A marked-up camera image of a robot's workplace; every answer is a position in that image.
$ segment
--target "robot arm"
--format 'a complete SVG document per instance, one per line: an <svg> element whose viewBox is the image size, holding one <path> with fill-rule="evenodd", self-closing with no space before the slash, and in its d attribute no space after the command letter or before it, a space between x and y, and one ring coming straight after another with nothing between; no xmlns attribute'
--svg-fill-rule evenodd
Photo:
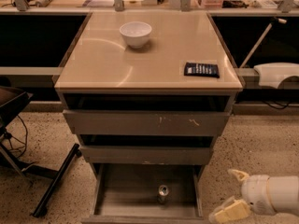
<svg viewBox="0 0 299 224"><path fill-rule="evenodd" d="M288 77L299 77L298 63L263 63L255 65L260 75L259 85L277 89L280 83Z"/></svg>
<svg viewBox="0 0 299 224"><path fill-rule="evenodd" d="M258 215L289 213L299 216L299 176L250 176L234 169L229 170L229 174L241 183L243 199L228 199L209 215L211 223L242 219L251 212Z"/></svg>

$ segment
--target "speckled floor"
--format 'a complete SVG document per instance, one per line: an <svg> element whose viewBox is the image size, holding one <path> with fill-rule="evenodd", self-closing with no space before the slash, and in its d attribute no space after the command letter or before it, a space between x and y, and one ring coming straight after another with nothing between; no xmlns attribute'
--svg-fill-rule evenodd
<svg viewBox="0 0 299 224"><path fill-rule="evenodd" d="M59 169L76 142L61 113L23 112L28 131L28 148L23 161ZM15 119L7 130L23 139L24 128ZM215 145L210 164L200 182L205 217L224 200L239 195L239 185L227 174L236 168L253 174L299 175L298 116L234 116ZM30 186L13 170L0 168L0 223L80 223L92 209L95 177L83 158L74 158L59 188L53 193L48 213L30 216L50 184L50 180L30 175ZM299 217L252 215L236 223L297 224Z"/></svg>

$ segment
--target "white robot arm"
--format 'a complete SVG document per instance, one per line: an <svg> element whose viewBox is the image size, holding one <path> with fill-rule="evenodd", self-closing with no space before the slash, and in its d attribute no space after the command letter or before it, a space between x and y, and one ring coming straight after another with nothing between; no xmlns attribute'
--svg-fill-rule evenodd
<svg viewBox="0 0 299 224"><path fill-rule="evenodd" d="M234 169L228 172L241 183L243 199L228 199L209 215L211 223L242 219L251 212L258 215L289 213L299 216L299 176L250 176Z"/></svg>

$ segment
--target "white bowl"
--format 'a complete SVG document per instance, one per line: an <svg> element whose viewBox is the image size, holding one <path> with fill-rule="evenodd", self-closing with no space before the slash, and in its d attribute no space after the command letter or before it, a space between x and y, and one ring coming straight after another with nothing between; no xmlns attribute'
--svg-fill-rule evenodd
<svg viewBox="0 0 299 224"><path fill-rule="evenodd" d="M128 46L140 49L150 40L151 26L141 21L132 21L125 23L120 32Z"/></svg>

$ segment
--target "office chair base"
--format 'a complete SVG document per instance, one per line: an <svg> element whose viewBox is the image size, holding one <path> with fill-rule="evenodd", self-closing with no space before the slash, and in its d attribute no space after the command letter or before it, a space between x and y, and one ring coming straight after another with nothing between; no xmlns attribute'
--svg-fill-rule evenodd
<svg viewBox="0 0 299 224"><path fill-rule="evenodd" d="M0 154L5 158L7 162L1 162L0 164L2 166L6 167L12 167L15 169L27 182L30 182L29 178L26 176L26 174L31 174L31 175L38 175L38 176L43 176L46 178L52 179L48 189L46 190L44 196L42 197L41 201L39 202L36 210L32 214L33 217L43 217L47 214L47 203L56 189L59 181L62 179L64 172L68 168L70 162L73 160L74 156L76 155L77 157L81 156L81 152L78 149L79 145L74 144L70 152L68 153L67 157L64 160L64 163L62 164L61 168L58 171L45 168L45 167L40 167L32 164L28 164L23 161L19 161L16 157L14 157L9 150L0 142Z"/></svg>

